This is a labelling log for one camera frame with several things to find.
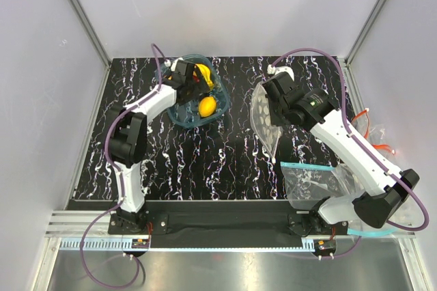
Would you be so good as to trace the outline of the white dotted zip bag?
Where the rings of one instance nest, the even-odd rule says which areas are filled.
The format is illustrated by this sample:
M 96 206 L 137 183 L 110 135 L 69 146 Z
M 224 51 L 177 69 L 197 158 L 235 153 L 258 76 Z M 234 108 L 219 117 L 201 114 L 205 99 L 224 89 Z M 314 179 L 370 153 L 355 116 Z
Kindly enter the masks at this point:
M 263 149 L 271 158 L 272 163 L 275 164 L 282 129 L 272 124 L 268 97 L 262 83 L 255 86 L 251 96 L 250 123 L 257 138 L 261 141 Z

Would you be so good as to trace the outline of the yellow lemon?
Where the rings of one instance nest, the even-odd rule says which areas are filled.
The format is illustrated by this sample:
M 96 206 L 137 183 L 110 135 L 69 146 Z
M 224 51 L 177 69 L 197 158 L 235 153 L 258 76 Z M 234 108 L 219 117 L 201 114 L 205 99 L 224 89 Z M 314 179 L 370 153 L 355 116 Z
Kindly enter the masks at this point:
M 210 117 L 216 111 L 216 107 L 216 99 L 213 96 L 206 96 L 199 102 L 199 115 L 201 117 Z

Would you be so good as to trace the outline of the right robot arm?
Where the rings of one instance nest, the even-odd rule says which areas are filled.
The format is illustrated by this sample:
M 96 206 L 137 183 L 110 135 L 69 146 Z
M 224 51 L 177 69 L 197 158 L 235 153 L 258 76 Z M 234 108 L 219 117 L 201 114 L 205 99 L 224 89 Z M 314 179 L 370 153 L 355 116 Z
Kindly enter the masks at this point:
M 382 228 L 410 197 L 419 182 L 413 169 L 401 169 L 384 158 L 343 118 L 341 109 L 322 89 L 304 92 L 288 72 L 280 72 L 260 85 L 270 125 L 293 125 L 311 133 L 328 146 L 352 171 L 363 191 L 342 197 L 325 197 L 313 207 L 310 226 L 325 234 L 334 224 L 360 219 Z

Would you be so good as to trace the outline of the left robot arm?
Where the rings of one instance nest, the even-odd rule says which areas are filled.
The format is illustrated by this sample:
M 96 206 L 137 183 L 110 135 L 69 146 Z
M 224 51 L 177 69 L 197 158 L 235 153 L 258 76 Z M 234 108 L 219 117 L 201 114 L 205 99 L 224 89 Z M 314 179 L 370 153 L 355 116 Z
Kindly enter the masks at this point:
M 148 124 L 174 105 L 199 99 L 213 86 L 211 69 L 203 64 L 179 58 L 168 66 L 169 73 L 166 76 L 159 73 L 158 85 L 146 95 L 126 106 L 113 105 L 109 109 L 104 155 L 117 183 L 114 224 L 134 234 L 150 226 L 141 191 L 141 162 L 147 148 Z

